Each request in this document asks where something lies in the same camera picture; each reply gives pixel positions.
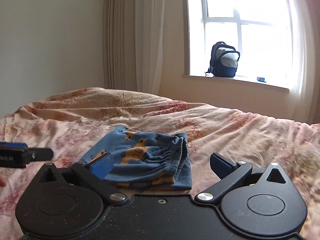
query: bed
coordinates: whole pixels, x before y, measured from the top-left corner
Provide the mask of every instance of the bed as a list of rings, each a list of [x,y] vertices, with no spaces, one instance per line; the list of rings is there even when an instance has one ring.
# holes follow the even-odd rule
[[[55,165],[69,167],[117,125],[164,134],[186,133],[192,196],[219,180],[209,166],[212,152],[235,162],[247,161],[254,167],[280,163],[308,206],[301,235],[308,240],[320,239],[320,124],[307,125],[134,91],[87,88],[31,103],[0,119],[0,141],[50,147]],[[25,169],[0,168],[7,183],[7,187],[0,188],[3,239],[22,236],[15,206],[43,164],[33,162]],[[121,190],[129,196],[142,193]]]

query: triangular cutout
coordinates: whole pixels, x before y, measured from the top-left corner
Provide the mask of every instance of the triangular cutout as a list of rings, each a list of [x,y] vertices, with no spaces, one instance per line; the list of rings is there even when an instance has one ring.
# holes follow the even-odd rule
[[[50,181],[55,181],[57,180],[55,175],[53,174],[51,169],[46,169],[43,173],[41,178],[39,179],[39,183],[44,183],[44,182],[50,182]]]
[[[278,169],[271,170],[267,181],[285,184],[285,180]]]

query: beige wall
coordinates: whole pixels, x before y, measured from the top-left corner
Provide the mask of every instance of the beige wall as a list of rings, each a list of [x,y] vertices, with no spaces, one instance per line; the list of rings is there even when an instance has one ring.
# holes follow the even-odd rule
[[[103,0],[0,0],[0,118],[52,94],[104,86]]]
[[[165,0],[164,60],[160,95],[188,102],[203,102],[218,107],[237,108],[276,118],[290,118],[289,92],[280,88],[221,78],[183,78],[184,37],[182,0]]]

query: window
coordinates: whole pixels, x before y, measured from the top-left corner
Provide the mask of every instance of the window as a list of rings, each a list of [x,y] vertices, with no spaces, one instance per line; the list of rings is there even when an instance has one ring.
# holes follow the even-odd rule
[[[240,53],[237,76],[286,83],[292,66],[287,0],[202,0],[205,62],[218,41]]]

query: wrinkled fabric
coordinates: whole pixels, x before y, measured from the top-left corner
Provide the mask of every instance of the wrinkled fabric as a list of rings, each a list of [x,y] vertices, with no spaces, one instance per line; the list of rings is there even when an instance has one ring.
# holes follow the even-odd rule
[[[191,189],[190,157],[184,133],[151,133],[118,125],[81,159],[89,163],[101,152],[113,156],[113,169],[104,177],[110,184],[142,189]]]
[[[247,161],[254,167],[280,163],[308,206],[301,235],[308,240],[320,239],[320,124],[307,125],[133,91],[88,88],[31,103],[0,119],[0,140],[50,147],[55,165],[69,167],[118,125],[144,132],[187,134],[192,189],[182,192],[192,196],[219,180],[210,169],[212,152],[234,162]],[[0,232],[4,239],[22,236],[14,216],[15,206],[43,164],[30,163],[25,169],[0,168],[7,183],[0,189]],[[120,190],[129,197],[133,193],[158,193]]]

